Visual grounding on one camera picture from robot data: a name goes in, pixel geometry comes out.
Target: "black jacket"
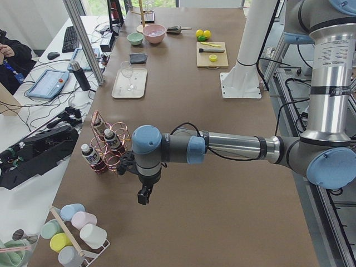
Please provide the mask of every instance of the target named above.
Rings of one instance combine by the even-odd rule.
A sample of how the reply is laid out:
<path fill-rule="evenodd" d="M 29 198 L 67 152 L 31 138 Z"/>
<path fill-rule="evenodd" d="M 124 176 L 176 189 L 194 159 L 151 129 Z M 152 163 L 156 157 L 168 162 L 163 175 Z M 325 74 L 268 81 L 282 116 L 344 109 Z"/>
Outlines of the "black jacket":
<path fill-rule="evenodd" d="M 34 64 L 36 64 L 35 61 L 31 60 L 31 49 L 28 46 L 21 44 L 19 41 L 10 40 L 8 38 L 5 38 L 3 44 L 10 46 L 15 53 L 13 57 L 5 57 L 7 62 L 18 73 L 22 73 L 23 76 L 26 77 L 33 68 Z M 12 95 L 20 86 L 19 82 L 14 77 L 14 74 L 10 70 L 6 69 L 4 65 L 0 65 L 0 82 Z"/>

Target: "wooden block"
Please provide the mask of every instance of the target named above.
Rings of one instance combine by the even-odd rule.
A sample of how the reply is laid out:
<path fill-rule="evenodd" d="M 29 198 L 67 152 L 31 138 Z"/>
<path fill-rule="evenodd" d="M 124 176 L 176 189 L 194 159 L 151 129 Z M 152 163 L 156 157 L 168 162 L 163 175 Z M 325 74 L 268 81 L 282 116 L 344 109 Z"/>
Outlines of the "wooden block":
<path fill-rule="evenodd" d="M 0 100 L 6 104 L 21 106 L 21 104 L 10 94 L 9 91 L 0 83 Z M 5 116 L 16 116 L 21 108 L 14 106 L 0 105 L 0 113 Z"/>
<path fill-rule="evenodd" d="M 196 65 L 198 68 L 228 68 L 228 54 L 226 53 L 226 47 L 224 42 L 209 42 L 215 45 L 221 45 L 221 47 L 212 47 L 206 44 L 201 44 L 200 42 L 196 43 Z M 204 49 L 224 49 L 224 53 L 199 53 L 199 48 Z M 209 60 L 209 55 L 215 54 L 217 55 L 217 61 L 211 62 Z"/>

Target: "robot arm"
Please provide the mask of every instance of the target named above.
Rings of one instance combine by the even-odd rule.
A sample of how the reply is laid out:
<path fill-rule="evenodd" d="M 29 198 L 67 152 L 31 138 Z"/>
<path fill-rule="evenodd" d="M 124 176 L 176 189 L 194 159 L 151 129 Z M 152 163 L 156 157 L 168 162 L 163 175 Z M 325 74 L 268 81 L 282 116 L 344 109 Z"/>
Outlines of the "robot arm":
<path fill-rule="evenodd" d="M 356 153 L 345 134 L 352 58 L 356 44 L 356 4 L 341 0 L 289 0 L 285 33 L 289 42 L 315 42 L 308 127 L 300 138 L 249 137 L 180 130 L 161 134 L 141 126 L 132 150 L 117 170 L 137 174 L 139 203 L 149 202 L 162 162 L 202 163 L 207 152 L 235 160 L 263 160 L 286 166 L 310 182 L 338 189 L 356 177 Z"/>

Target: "black thermos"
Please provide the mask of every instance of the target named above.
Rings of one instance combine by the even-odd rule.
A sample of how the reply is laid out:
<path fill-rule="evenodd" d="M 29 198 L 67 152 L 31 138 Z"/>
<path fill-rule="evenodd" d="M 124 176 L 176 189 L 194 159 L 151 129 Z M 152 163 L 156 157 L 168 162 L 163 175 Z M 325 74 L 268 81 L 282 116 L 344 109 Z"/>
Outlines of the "black thermos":
<path fill-rule="evenodd" d="M 88 91 L 90 89 L 90 84 L 88 82 L 87 77 L 84 74 L 84 70 L 81 68 L 79 63 L 75 60 L 72 60 L 70 62 L 70 65 L 72 67 L 74 76 L 76 76 L 79 86 L 82 88 L 83 91 Z"/>

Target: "person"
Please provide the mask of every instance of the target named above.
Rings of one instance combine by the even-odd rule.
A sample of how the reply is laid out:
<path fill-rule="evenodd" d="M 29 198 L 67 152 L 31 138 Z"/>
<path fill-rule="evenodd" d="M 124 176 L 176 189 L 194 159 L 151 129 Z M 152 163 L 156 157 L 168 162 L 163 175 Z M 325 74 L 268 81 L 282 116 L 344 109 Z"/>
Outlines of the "person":
<path fill-rule="evenodd" d="M 31 49 L 6 37 L 0 42 L 0 83 L 13 95 L 33 68 Z"/>

